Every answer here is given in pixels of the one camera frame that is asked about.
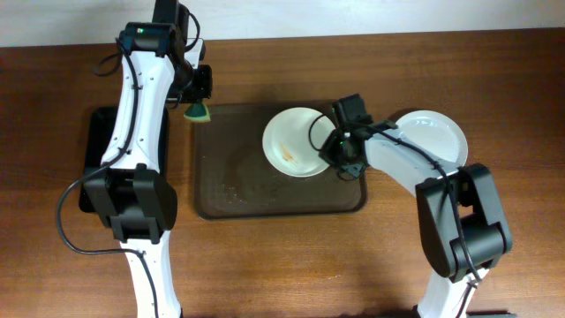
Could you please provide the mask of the green yellow sponge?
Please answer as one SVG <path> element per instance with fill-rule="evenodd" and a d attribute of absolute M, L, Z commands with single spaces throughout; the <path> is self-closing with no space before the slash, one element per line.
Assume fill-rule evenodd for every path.
<path fill-rule="evenodd" d="M 184 118 L 193 123 L 206 123 L 211 120 L 208 107 L 204 102 L 192 103 L 184 112 Z"/>

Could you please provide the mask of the white plate top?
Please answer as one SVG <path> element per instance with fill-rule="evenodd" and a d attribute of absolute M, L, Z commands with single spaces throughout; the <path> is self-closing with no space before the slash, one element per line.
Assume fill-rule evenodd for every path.
<path fill-rule="evenodd" d="M 308 178 L 325 171 L 329 164 L 319 157 L 320 148 L 335 124 L 320 111 L 296 107 L 283 110 L 267 124 L 262 149 L 268 162 L 281 173 Z"/>

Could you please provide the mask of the white plate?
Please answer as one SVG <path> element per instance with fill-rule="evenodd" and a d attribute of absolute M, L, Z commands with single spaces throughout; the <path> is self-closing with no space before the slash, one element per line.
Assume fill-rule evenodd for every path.
<path fill-rule="evenodd" d="M 325 171 L 329 164 L 319 157 L 320 148 L 335 124 L 320 111 L 296 107 L 283 110 L 267 124 L 262 149 L 268 162 L 281 173 L 308 178 Z"/>
<path fill-rule="evenodd" d="M 434 155 L 465 165 L 469 148 L 459 125 L 451 118 L 431 110 L 416 110 L 396 120 L 403 135 Z"/>

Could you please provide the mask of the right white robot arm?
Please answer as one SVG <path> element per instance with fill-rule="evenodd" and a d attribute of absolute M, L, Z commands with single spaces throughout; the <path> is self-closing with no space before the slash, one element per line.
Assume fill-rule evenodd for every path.
<path fill-rule="evenodd" d="M 415 197 L 420 242 L 432 268 L 416 317 L 465 317 L 482 281 L 513 247 L 491 171 L 436 155 L 391 121 L 339 124 L 312 147 L 353 178 L 367 168 L 390 176 Z"/>

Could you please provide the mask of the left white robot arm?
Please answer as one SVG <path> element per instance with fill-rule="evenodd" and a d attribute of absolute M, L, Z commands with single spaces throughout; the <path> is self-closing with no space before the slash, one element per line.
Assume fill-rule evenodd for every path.
<path fill-rule="evenodd" d="M 175 63 L 151 50 L 125 53 L 117 117 L 100 164 L 82 181 L 94 212 L 111 230 L 129 264 L 139 317 L 180 317 L 170 266 L 177 193 L 165 177 L 168 100 L 200 102 L 207 92 L 202 40 L 185 52 L 195 78 L 174 92 Z"/>

